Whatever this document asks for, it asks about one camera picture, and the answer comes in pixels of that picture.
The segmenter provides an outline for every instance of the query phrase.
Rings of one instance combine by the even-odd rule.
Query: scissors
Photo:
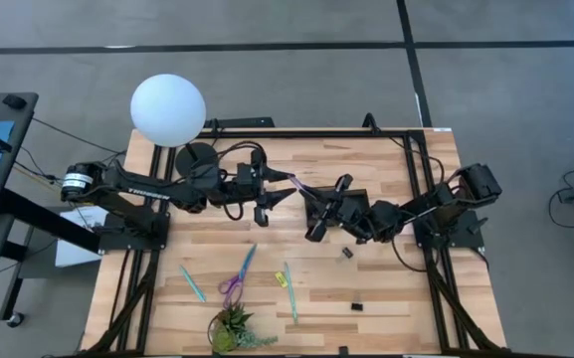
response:
[[[242,268],[240,268],[240,272],[238,272],[238,274],[235,276],[220,282],[218,285],[218,291],[222,294],[225,294],[225,300],[223,301],[223,306],[225,308],[228,308],[232,304],[238,303],[240,301],[240,297],[243,296],[243,283],[245,281],[245,275],[247,274],[247,269],[249,268],[251,259],[256,253],[257,246],[258,244],[254,244],[247,253],[247,257],[245,258],[245,262],[243,263]]]

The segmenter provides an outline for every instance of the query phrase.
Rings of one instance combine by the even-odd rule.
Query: white globe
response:
[[[175,147],[194,139],[205,124],[205,99],[189,81],[156,75],[143,81],[131,97],[131,120],[155,144]]]

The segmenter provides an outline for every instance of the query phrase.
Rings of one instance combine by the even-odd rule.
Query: black floor stripe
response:
[[[406,9],[406,2],[404,0],[397,0],[397,9],[399,10],[399,20],[402,25],[402,31],[404,32],[406,55],[408,56],[408,66],[410,67],[410,74],[413,80],[413,88],[417,96],[416,100],[420,112],[420,121],[422,126],[432,127],[433,121],[430,118],[430,111],[428,110],[428,99],[426,98],[426,91],[424,90],[422,73],[419,69],[419,61],[417,59],[417,52],[415,51],[413,32],[410,28],[410,18],[408,17],[408,9]]]
[[[149,45],[134,47],[50,47],[50,48],[0,48],[0,55],[61,55],[61,54],[144,54],[237,51],[286,51],[286,50],[385,50],[403,49],[402,42],[328,42],[328,43],[265,43],[265,44],[214,44],[214,45]]]
[[[567,41],[462,41],[415,43],[416,49],[545,49],[574,48],[574,40]]]

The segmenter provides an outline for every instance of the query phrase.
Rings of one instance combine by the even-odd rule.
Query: office chair wheel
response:
[[[24,318],[26,318],[26,316],[23,315],[23,313],[12,312],[12,315],[10,316],[6,324],[10,328],[15,328],[24,321]]]

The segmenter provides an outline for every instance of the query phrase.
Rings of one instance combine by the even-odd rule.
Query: green pen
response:
[[[290,312],[293,315],[293,322],[297,324],[297,309],[295,309],[295,294],[293,294],[293,284],[290,281],[290,270],[288,264],[285,263],[285,276],[288,283],[288,297],[290,298]]]
[[[205,302],[207,301],[205,299],[205,294],[203,293],[203,291],[200,290],[200,288],[198,288],[198,286],[196,285],[196,283],[194,283],[194,280],[191,279],[191,276],[189,275],[189,272],[187,272],[187,270],[183,267],[183,265],[180,266],[180,271],[183,273],[183,275],[185,276],[185,279],[187,279],[187,282],[189,282],[189,285],[191,286],[191,289],[194,290],[194,293],[196,293],[196,295],[198,296],[198,299],[200,299],[201,302]]]

